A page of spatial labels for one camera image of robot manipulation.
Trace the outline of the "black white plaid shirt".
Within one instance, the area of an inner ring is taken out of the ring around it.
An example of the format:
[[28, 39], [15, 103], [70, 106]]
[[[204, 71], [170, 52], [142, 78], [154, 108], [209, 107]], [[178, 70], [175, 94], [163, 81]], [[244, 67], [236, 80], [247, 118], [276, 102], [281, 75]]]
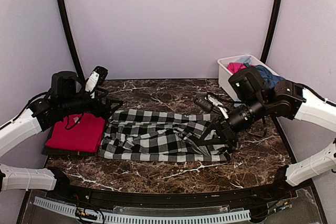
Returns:
[[119, 110], [109, 119], [98, 156], [106, 159], [159, 162], [228, 162], [238, 148], [227, 144], [198, 146], [217, 116]]

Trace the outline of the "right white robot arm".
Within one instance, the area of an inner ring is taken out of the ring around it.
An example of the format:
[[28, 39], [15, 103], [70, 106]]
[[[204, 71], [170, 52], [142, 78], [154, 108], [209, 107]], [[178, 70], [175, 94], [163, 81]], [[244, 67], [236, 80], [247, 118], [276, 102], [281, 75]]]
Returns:
[[[250, 87], [247, 92], [242, 91], [243, 86], [239, 83], [234, 86], [242, 105], [233, 109], [226, 118], [213, 119], [197, 141], [199, 146], [227, 144], [234, 148], [238, 132], [268, 115], [306, 121], [335, 131], [335, 104], [308, 86], [288, 80], [278, 82], [272, 89]], [[268, 195], [278, 200], [287, 193], [288, 185], [295, 187], [329, 170], [335, 172], [335, 141], [298, 163], [279, 168], [274, 184], [268, 187]]]

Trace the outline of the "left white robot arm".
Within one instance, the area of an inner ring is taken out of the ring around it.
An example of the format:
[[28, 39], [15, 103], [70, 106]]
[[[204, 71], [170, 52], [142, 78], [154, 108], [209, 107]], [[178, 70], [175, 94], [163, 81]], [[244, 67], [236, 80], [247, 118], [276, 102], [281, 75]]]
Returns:
[[[108, 119], [123, 105], [120, 100], [104, 96], [92, 98], [89, 94], [75, 94], [69, 98], [42, 98], [31, 100], [21, 114], [1, 126], [1, 155], [24, 140], [54, 126], [73, 114], [90, 113]], [[19, 168], [1, 164], [1, 191], [12, 189], [40, 189], [54, 191], [63, 201], [74, 197], [68, 177], [58, 168]]]

